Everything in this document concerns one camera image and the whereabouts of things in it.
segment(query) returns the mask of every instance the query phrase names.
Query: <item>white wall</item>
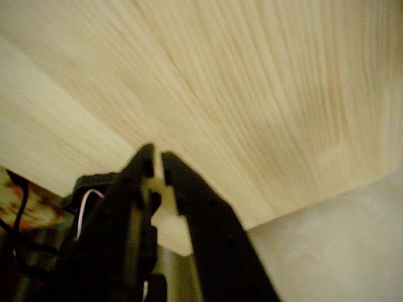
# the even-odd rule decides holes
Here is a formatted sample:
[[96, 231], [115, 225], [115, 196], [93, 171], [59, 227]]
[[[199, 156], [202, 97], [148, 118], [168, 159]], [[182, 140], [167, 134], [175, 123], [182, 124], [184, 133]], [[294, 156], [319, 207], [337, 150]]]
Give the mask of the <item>white wall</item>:
[[403, 169], [248, 234], [283, 301], [403, 301]]

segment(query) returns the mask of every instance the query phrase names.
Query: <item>pink wire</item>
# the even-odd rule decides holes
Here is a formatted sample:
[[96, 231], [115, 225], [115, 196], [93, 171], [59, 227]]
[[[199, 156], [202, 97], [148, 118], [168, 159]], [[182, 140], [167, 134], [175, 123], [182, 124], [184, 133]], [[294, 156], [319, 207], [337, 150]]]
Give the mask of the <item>pink wire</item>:
[[86, 203], [87, 203], [88, 196], [89, 196], [91, 193], [95, 193], [95, 194], [97, 194], [100, 198], [104, 198], [103, 194], [102, 194], [101, 192], [95, 190], [95, 189], [88, 190], [88, 191], [84, 194], [84, 196], [82, 197], [82, 200], [81, 200], [80, 213], [79, 213], [79, 216], [78, 216], [77, 237], [76, 237], [76, 240], [78, 240], [78, 238], [80, 237], [80, 234], [81, 234], [82, 218], [83, 218], [83, 216], [84, 216], [84, 209], [85, 209], [85, 207], [86, 207]]

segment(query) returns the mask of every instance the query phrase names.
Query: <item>black cable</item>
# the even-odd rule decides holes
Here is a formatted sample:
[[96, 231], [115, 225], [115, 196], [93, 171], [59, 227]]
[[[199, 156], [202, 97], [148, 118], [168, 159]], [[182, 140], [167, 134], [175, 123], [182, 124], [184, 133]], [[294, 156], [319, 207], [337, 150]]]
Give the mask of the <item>black cable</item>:
[[18, 269], [20, 272], [22, 272], [24, 275], [27, 277], [39, 279], [39, 280], [45, 280], [48, 277], [48, 272], [45, 269], [42, 269], [40, 267], [35, 267], [35, 266], [29, 266], [27, 263], [22, 261], [21, 255], [20, 255], [20, 241], [19, 238], [20, 236], [20, 222], [21, 218], [24, 213], [24, 209], [26, 206], [26, 203], [28, 202], [28, 181], [25, 180], [24, 182], [19, 184], [22, 189], [23, 189], [23, 199], [21, 201], [21, 206], [18, 210], [17, 216], [14, 221], [14, 246], [13, 246], [13, 254], [15, 261], [17, 263]]
[[[0, 227], [2, 227], [6, 231], [7, 234], [14, 236], [13, 228], [11, 226], [9, 226], [7, 223], [5, 223], [2, 219], [0, 219]], [[51, 247], [49, 245], [39, 244], [39, 243], [29, 241], [25, 237], [21, 236], [21, 234], [18, 234], [18, 241], [21, 244], [25, 245], [26, 247], [29, 247], [43, 255], [46, 255], [49, 257], [57, 257], [57, 248], [55, 248], [55, 247]]]

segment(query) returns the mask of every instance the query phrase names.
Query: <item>wood grain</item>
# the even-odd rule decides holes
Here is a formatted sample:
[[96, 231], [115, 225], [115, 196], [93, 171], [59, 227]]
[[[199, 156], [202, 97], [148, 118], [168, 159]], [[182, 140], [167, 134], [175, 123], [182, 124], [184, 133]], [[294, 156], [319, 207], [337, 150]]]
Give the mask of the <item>wood grain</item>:
[[[401, 164], [401, 12], [397, 1], [1, 1], [0, 164], [64, 195], [154, 142], [255, 227]], [[160, 241], [188, 254], [170, 199]]]

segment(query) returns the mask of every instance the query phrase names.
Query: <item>clamp jaw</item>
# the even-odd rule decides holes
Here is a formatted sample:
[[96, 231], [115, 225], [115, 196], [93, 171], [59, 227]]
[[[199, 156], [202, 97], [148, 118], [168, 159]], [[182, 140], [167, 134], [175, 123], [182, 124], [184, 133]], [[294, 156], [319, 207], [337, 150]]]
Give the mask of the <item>clamp jaw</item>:
[[[162, 163], [188, 222], [204, 300], [279, 301], [232, 208], [172, 152], [162, 154]], [[165, 278], [151, 274], [157, 260], [151, 217], [161, 196], [143, 190], [154, 176], [154, 146], [143, 146], [121, 173], [107, 175], [80, 178], [66, 199], [65, 208], [77, 214], [84, 189], [105, 192], [79, 239], [66, 237], [42, 301], [167, 301]]]

